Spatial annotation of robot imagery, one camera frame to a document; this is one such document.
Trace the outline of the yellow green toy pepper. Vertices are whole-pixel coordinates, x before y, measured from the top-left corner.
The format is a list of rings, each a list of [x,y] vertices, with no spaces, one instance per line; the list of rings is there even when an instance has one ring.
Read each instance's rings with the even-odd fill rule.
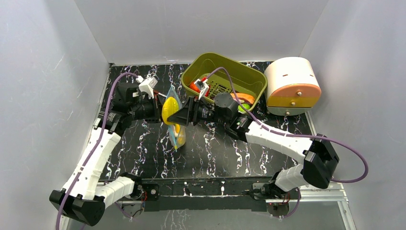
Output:
[[[179,103],[174,97],[168,97],[162,106],[162,120],[166,125],[174,125],[168,118],[179,110]]]

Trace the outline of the clear zip top bag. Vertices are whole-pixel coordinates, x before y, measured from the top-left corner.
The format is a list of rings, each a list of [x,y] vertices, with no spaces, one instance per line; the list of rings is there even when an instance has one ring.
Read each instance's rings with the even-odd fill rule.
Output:
[[[186,131],[184,126],[170,122],[168,118],[181,108],[182,102],[175,90],[175,87],[171,85],[162,107],[161,116],[163,122],[168,125],[169,140],[176,151],[185,144]]]

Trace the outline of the orange toy papaya slice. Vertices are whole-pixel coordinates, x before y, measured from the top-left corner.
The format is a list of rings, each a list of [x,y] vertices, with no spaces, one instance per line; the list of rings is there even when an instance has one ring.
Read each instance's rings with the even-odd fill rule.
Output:
[[[253,105],[255,102],[255,98],[252,95],[245,94],[245,93],[231,93],[232,98],[236,101],[239,101],[241,104],[248,104]]]

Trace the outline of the olive green plastic basket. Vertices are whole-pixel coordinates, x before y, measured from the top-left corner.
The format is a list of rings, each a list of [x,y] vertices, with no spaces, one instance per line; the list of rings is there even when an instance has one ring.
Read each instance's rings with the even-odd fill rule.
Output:
[[[186,94],[198,96],[199,93],[191,89],[189,85],[197,79],[206,77],[218,67],[225,68],[237,93],[248,94],[255,99],[251,103],[250,110],[252,110],[268,86],[266,76],[259,70],[216,53],[201,54],[182,73],[180,81]]]

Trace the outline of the yellow toy banana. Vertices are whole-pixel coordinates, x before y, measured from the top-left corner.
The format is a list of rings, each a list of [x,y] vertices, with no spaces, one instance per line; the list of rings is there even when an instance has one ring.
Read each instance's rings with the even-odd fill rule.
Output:
[[[177,148],[182,147],[186,142],[185,127],[175,124],[175,140]]]

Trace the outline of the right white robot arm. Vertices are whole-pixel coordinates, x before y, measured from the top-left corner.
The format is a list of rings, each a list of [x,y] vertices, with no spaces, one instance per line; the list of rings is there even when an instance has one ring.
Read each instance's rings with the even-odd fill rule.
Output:
[[[339,157],[325,136],[299,138],[265,123],[257,123],[251,115],[241,113],[238,107],[237,100],[229,93],[218,94],[213,105],[190,96],[182,108],[171,112],[165,120],[182,126],[196,125],[200,121],[224,124],[231,138],[268,147],[297,161],[296,166],[275,173],[268,184],[253,185],[243,192],[254,199],[283,198],[292,189],[303,185],[319,189],[329,187]]]

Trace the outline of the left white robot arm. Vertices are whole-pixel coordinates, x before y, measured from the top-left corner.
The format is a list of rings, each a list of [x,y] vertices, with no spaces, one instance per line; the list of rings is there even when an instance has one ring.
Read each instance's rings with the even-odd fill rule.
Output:
[[[141,178],[127,172],[102,187],[98,182],[112,151],[134,121],[162,121],[162,104],[154,87],[147,83],[119,83],[111,88],[74,172],[62,189],[50,194],[50,202],[62,216],[94,226],[105,209],[121,198],[140,199],[146,194]]]

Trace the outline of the marker pen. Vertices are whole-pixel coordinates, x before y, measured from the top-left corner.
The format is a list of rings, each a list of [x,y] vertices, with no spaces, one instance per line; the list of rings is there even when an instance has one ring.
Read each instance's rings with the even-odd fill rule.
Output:
[[[165,94],[160,93],[160,92],[158,92],[158,91],[154,91],[154,94],[157,94],[157,95],[159,95],[159,96],[161,96],[161,97],[164,97],[164,98],[167,97]]]

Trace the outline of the red orange toy tomato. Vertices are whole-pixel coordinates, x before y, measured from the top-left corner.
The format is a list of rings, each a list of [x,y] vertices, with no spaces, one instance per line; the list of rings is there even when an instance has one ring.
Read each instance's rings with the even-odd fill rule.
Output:
[[[191,90],[197,92],[197,93],[200,93],[200,88],[199,88],[198,86],[196,86],[196,84],[193,83],[193,82],[189,85],[189,88],[190,88]]]

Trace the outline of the red toy chili pepper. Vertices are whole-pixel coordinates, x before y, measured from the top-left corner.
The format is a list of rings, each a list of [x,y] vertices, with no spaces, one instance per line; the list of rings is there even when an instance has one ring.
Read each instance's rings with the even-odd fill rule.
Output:
[[[207,91],[205,93],[205,97],[209,97],[209,93],[210,93],[210,85],[207,88]]]

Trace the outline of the green toy lime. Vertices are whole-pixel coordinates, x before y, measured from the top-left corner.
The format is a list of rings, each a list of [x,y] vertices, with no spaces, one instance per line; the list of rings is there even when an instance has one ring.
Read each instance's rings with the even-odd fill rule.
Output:
[[[250,108],[249,104],[242,104],[242,106],[240,106],[240,105],[238,106],[238,110],[241,113],[245,113],[246,110],[248,110],[249,108]]]

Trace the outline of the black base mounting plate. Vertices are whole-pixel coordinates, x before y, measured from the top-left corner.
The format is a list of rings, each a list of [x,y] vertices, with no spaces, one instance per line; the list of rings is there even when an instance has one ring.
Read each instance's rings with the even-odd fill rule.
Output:
[[[166,210],[251,210],[266,211],[265,201],[255,200],[245,191],[254,183],[269,183],[270,177],[145,178],[154,185],[148,194],[146,211]]]

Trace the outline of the white orange cylindrical container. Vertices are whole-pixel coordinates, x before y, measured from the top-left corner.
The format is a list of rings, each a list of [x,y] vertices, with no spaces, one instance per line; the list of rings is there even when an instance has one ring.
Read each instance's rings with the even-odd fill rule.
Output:
[[[303,57],[280,58],[268,65],[264,75],[268,81],[266,107],[271,114],[303,114],[313,108],[321,96],[312,66]]]

